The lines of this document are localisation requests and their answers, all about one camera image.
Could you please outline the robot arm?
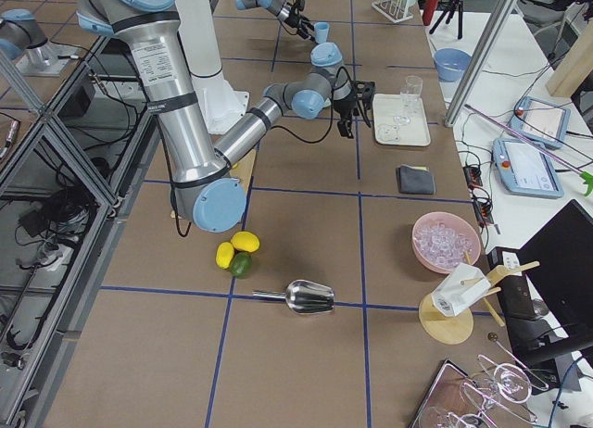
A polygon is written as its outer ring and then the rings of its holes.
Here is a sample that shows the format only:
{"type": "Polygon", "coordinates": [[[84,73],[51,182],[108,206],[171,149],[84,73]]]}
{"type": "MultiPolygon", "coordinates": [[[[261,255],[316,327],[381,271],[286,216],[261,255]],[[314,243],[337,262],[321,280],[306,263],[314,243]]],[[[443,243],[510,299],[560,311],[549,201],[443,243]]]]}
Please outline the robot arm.
{"type": "Polygon", "coordinates": [[[234,0],[238,10],[261,8],[276,18],[291,35],[316,42],[314,25],[304,15],[305,0],[234,0]]]}
{"type": "Polygon", "coordinates": [[[284,114],[312,120],[331,106],[350,137],[372,106],[374,83],[353,80],[339,47],[317,39],[303,80],[275,83],[242,109],[223,77],[209,0],[78,0],[77,15],[83,29],[130,48],[174,163],[172,207],[205,231],[242,219],[246,192],[230,169],[284,114]]]}

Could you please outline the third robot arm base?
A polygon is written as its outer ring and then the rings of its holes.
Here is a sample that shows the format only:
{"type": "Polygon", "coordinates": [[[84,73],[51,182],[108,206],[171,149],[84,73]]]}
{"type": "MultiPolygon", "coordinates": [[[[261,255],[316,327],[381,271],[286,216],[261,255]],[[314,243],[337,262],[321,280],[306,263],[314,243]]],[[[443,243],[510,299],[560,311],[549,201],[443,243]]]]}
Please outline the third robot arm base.
{"type": "Polygon", "coordinates": [[[75,45],[52,43],[27,9],[1,14],[1,54],[25,76],[57,77],[68,63],[81,58],[75,45]]]}

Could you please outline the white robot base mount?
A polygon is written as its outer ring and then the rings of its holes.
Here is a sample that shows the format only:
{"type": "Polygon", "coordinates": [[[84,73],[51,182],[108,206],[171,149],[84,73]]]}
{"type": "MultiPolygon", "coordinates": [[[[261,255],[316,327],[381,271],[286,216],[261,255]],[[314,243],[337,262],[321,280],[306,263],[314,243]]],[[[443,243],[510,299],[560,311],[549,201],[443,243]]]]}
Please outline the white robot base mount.
{"type": "Polygon", "coordinates": [[[176,0],[180,41],[210,134],[227,133],[246,113],[249,93],[236,91],[223,73],[209,0],[176,0]]]}

